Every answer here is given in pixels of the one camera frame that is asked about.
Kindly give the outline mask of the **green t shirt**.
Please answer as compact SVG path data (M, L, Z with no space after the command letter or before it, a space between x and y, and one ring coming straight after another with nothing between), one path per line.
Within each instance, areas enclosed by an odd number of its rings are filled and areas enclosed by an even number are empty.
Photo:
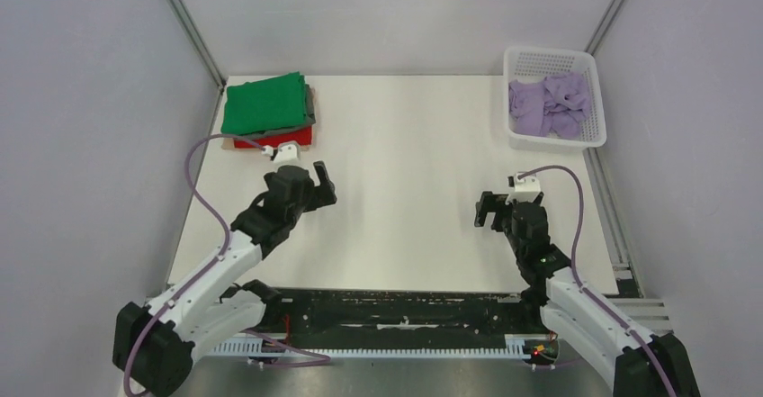
M302 125L307 119L305 86L299 72L229 86L220 132L243 136Z

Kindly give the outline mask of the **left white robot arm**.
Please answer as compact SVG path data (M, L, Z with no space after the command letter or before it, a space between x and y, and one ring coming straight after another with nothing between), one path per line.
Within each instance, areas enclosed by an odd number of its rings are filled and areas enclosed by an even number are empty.
M306 212L336 203L326 165L281 165L264 176L266 189L229 223L223 241L191 274L142 305L117 314L112 363L123 384L154 396L173 394L194 365L234 335L276 329L282 295L260 280L236 281L284 243Z

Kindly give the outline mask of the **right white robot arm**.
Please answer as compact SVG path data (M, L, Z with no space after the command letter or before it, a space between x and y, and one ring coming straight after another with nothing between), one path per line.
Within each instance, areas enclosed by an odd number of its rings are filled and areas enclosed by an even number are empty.
M519 202L485 191L475 204L477 227L502 233L528 287L519 318L532 332L546 329L567 341L600 375L614 396L697 396L685 345L626 315L573 274L571 259L552 243L542 195Z

